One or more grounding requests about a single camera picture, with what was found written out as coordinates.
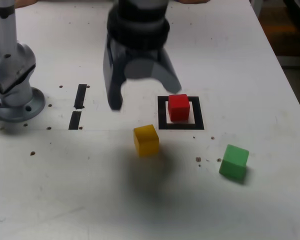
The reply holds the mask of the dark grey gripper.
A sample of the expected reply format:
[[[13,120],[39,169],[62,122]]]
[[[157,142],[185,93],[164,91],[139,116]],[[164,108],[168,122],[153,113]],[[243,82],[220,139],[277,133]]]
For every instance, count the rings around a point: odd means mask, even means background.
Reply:
[[[113,111],[120,111],[122,108],[121,87],[127,79],[152,78],[173,94],[182,89],[163,46],[152,50],[132,49],[117,42],[109,34],[106,36],[103,76],[108,104]]]

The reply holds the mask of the person's right hand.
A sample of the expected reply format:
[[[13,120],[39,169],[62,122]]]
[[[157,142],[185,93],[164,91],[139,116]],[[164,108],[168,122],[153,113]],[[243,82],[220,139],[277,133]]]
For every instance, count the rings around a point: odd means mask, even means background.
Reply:
[[[23,7],[31,6],[37,2],[38,0],[15,0],[14,6],[16,9],[23,8]]]

